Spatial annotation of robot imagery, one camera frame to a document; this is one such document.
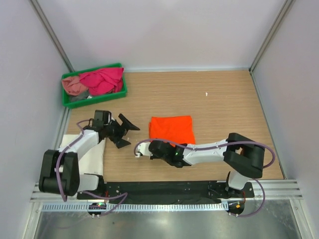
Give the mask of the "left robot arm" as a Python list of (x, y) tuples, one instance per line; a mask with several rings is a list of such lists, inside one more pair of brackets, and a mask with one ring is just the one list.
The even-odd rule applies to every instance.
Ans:
[(94, 117), (86, 120), (87, 125), (70, 143), (59, 149), (45, 151), (42, 160), (38, 187), (40, 192), (59, 194), (63, 201), (79, 192), (88, 191), (94, 199), (106, 193), (101, 173), (80, 173), (79, 161), (93, 147), (109, 139), (117, 148), (130, 145), (124, 136), (130, 130), (139, 130), (123, 114), (118, 115), (121, 123), (110, 111), (96, 110)]

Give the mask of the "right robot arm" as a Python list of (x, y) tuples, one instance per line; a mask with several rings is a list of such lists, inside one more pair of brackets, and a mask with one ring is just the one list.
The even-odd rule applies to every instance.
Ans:
[(263, 176), (265, 149), (237, 133), (230, 133), (227, 139), (216, 143), (198, 145), (171, 145), (169, 142), (154, 140), (149, 144), (148, 151), (152, 157), (177, 168), (225, 162), (233, 169), (228, 173), (224, 185), (228, 197), (242, 194), (250, 179)]

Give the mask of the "orange t shirt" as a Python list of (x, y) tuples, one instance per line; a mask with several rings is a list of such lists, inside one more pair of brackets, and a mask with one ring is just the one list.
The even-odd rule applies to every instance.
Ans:
[(161, 138), (183, 144), (195, 144), (192, 117), (152, 117), (149, 123), (149, 138)]

